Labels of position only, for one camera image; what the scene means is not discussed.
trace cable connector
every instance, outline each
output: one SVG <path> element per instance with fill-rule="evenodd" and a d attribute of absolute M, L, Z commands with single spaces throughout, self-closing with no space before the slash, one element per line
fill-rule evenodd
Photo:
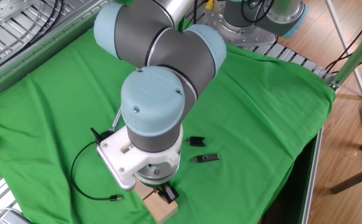
<path fill-rule="evenodd" d="M 115 201 L 121 200 L 121 199 L 123 199 L 123 195 L 112 195 L 109 197 L 109 201 L 111 201 L 111 202 L 115 202 Z"/>
<path fill-rule="evenodd" d="M 213 9 L 214 6 L 214 0 L 208 0 L 206 3 L 206 9 Z"/>

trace metal pole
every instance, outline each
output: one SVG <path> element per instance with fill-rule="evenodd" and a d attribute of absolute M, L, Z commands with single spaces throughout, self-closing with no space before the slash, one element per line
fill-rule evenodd
<path fill-rule="evenodd" d="M 341 70 L 337 73 L 335 77 L 335 82 L 341 85 L 351 72 L 360 64 L 362 61 L 362 43 L 354 51 L 348 61 L 344 64 Z"/>
<path fill-rule="evenodd" d="M 346 49 L 346 48 L 348 47 L 347 40 L 345 39 L 345 34 L 344 34 L 344 32 L 343 32 L 343 29 L 341 28 L 341 24 L 340 24 L 340 21 L 338 20 L 338 17 L 337 17 L 335 8 L 333 7 L 332 0 L 326 0 L 326 4 L 327 4 L 327 6 L 328 6 L 328 9 L 329 9 L 329 12 L 330 12 L 330 16 L 332 17 L 333 23 L 335 24 L 338 37 L 339 37 L 340 40 L 341 40 L 341 44 L 343 45 L 343 48 Z M 359 84 L 359 86 L 360 86 L 360 89 L 361 89 L 361 93 L 362 93 L 362 79 L 361 79 L 361 75 L 360 75 L 360 73 L 359 73 L 359 71 L 358 71 L 357 68 L 355 68 L 354 72 L 355 72 L 356 81 L 358 82 L 358 84 Z"/>

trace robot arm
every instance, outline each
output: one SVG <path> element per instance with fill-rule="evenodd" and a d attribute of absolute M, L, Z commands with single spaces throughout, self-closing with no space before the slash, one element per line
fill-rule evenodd
<path fill-rule="evenodd" d="M 211 27 L 174 29 L 193 0 L 111 2 L 98 14 L 95 39 L 102 48 L 137 68 L 121 89 L 126 126 L 100 142 L 102 160 L 124 190 L 135 177 L 158 186 L 179 167 L 181 122 L 226 57 Z"/>

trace wooden block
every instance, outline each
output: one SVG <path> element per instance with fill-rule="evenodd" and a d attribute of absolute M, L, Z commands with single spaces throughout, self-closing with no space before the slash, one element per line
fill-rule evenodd
<path fill-rule="evenodd" d="M 141 181 L 137 179 L 137 184 L 134 187 L 134 190 L 138 194 L 138 196 L 141 198 L 141 200 L 145 200 L 148 196 L 151 195 L 151 193 L 154 192 L 154 189 L 151 187 L 146 186 Z"/>
<path fill-rule="evenodd" d="M 160 198 L 157 192 L 154 192 L 145 198 L 144 204 L 159 224 L 164 223 L 167 219 L 174 215 L 179 208 L 177 202 L 173 201 L 168 204 Z"/>

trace metal frame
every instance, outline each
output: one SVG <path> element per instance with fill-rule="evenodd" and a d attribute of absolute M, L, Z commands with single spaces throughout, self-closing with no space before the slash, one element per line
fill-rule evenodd
<path fill-rule="evenodd" d="M 335 8 L 333 7 L 332 0 L 325 0 L 325 2 L 328 7 L 330 16 L 332 17 L 333 23 L 335 24 L 336 31 L 337 31 L 338 37 L 340 38 L 341 44 L 343 45 L 343 48 L 346 49 L 348 47 L 347 40 L 345 38 L 343 29 L 341 28 L 341 24 L 340 24 L 340 21 L 338 20 Z M 358 85 L 359 85 L 361 93 L 362 93 L 362 79 L 361 79 L 360 72 L 358 71 L 357 68 L 354 69 L 354 72 L 355 72 L 356 81 L 358 82 Z"/>

